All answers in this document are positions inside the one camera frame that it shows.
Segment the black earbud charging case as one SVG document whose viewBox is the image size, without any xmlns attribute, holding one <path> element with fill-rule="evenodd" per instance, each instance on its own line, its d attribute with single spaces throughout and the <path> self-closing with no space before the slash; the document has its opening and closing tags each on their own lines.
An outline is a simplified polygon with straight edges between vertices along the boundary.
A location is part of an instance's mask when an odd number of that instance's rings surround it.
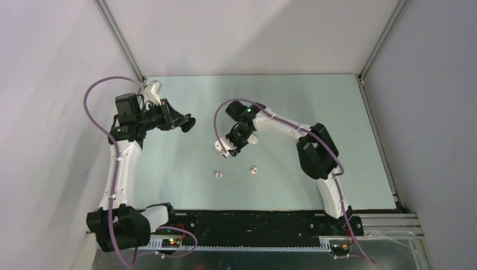
<svg viewBox="0 0 477 270">
<path fill-rule="evenodd" d="M 190 117 L 187 122 L 181 125 L 181 131 L 183 133 L 189 132 L 196 124 L 196 119 L 194 117 Z"/>
</svg>

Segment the white earbud charging case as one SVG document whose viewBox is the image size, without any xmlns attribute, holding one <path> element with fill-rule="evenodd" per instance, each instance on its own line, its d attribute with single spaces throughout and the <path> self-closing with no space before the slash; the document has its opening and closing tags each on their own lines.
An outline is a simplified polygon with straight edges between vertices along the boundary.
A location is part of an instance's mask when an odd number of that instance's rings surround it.
<svg viewBox="0 0 477 270">
<path fill-rule="evenodd" d="M 249 136 L 249 138 L 247 139 L 247 142 L 248 142 L 249 144 L 252 144 L 252 145 L 257 144 L 257 143 L 258 143 L 258 137 L 257 137 L 257 135 L 256 135 L 256 134 L 251 134 L 251 135 Z"/>
</svg>

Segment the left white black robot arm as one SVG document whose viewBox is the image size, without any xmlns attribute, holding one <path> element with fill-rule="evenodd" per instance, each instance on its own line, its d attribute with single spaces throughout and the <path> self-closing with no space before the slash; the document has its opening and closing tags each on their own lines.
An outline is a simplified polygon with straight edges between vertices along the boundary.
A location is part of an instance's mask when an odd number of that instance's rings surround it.
<svg viewBox="0 0 477 270">
<path fill-rule="evenodd" d="M 105 192 L 98 209 L 86 219 L 106 253 L 146 246 L 157 229 L 167 235 L 176 231 L 178 219 L 171 203 L 136 208 L 136 169 L 148 131 L 181 128 L 187 133 L 196 123 L 191 114 L 176 111 L 165 98 L 139 101 L 138 94 L 126 93 L 116 97 L 115 105 L 117 113 L 108 132 L 111 163 Z"/>
</svg>

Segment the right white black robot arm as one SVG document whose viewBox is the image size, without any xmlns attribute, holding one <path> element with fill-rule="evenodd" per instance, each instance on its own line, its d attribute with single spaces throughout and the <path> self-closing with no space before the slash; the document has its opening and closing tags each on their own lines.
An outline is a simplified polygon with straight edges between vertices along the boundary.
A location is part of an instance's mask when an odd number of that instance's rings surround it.
<svg viewBox="0 0 477 270">
<path fill-rule="evenodd" d="M 220 105 L 235 122 L 223 137 L 217 137 L 213 150 L 224 158 L 237 156 L 247 145 L 256 144 L 257 134 L 265 132 L 296 146 L 302 171 L 314 179 L 329 216 L 327 228 L 342 235 L 350 227 L 352 207 L 344 197 L 339 177 L 344 168 L 339 151 L 323 124 L 300 124 L 276 114 L 262 104 L 244 98 L 227 100 Z"/>
</svg>

